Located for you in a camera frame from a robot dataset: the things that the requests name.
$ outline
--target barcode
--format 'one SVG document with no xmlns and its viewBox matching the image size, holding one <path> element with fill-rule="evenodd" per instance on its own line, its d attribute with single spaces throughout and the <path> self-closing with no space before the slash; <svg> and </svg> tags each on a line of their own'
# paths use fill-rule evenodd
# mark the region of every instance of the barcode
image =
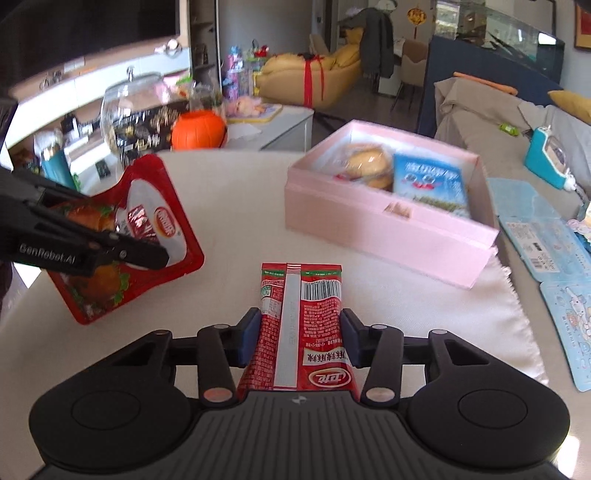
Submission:
<svg viewBox="0 0 591 480">
<path fill-rule="evenodd" d="M 301 299 L 318 301 L 337 297 L 340 299 L 339 280 L 317 280 L 313 282 L 303 281 L 301 283 Z"/>
</svg>

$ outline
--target red snack bag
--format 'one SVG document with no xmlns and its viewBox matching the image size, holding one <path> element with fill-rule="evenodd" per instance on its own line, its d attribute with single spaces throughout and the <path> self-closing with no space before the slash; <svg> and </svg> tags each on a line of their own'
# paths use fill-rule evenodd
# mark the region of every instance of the red snack bag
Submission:
<svg viewBox="0 0 591 480">
<path fill-rule="evenodd" d="M 340 334 L 341 266 L 263 264 L 261 333 L 238 384 L 248 390 L 350 390 Z"/>
<path fill-rule="evenodd" d="M 89 201 L 60 205 L 66 217 L 97 231 L 115 230 L 163 246 L 170 259 L 161 270 L 124 262 L 98 267 L 92 277 L 49 272 L 77 322 L 92 323 L 145 291 L 203 265 L 204 256 L 162 160 L 146 155 L 119 183 Z"/>
</svg>

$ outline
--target pink toy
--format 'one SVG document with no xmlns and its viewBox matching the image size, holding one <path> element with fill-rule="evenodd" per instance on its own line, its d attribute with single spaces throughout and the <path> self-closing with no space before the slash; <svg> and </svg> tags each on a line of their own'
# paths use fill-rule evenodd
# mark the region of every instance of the pink toy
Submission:
<svg viewBox="0 0 591 480">
<path fill-rule="evenodd" d="M 249 96 L 241 96 L 236 100 L 226 103 L 227 116 L 239 116 L 243 118 L 260 116 L 265 112 L 261 107 L 261 99 Z"/>
</svg>

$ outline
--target blue toy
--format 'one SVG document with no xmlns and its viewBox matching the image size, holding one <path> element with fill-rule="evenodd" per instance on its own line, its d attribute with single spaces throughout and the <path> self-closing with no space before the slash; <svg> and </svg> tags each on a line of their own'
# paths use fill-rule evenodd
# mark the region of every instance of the blue toy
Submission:
<svg viewBox="0 0 591 480">
<path fill-rule="evenodd" d="M 564 150 L 550 127 L 534 130 L 525 166 L 557 189 L 573 191 L 576 188 L 576 181 L 566 166 Z"/>
</svg>

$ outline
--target picture frame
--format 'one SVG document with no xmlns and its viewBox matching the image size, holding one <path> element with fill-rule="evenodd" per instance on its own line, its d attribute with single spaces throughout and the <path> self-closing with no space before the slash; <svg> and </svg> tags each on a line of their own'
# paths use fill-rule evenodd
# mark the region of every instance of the picture frame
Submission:
<svg viewBox="0 0 591 480">
<path fill-rule="evenodd" d="M 574 46 L 591 50 L 591 13 L 581 9 L 578 5 L 574 13 Z"/>
</svg>

